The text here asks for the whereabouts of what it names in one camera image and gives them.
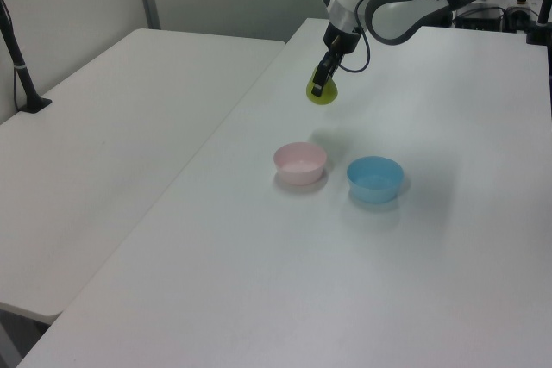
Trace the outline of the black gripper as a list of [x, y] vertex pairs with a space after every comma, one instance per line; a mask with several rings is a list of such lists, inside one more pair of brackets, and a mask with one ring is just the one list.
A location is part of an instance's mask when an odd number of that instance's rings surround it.
[[352, 53], [360, 39], [361, 35], [355, 31], [347, 33], [331, 22], [328, 24], [323, 36], [323, 43], [328, 52], [313, 72], [310, 87], [312, 98], [330, 98], [333, 95], [332, 78], [341, 67], [343, 56]]

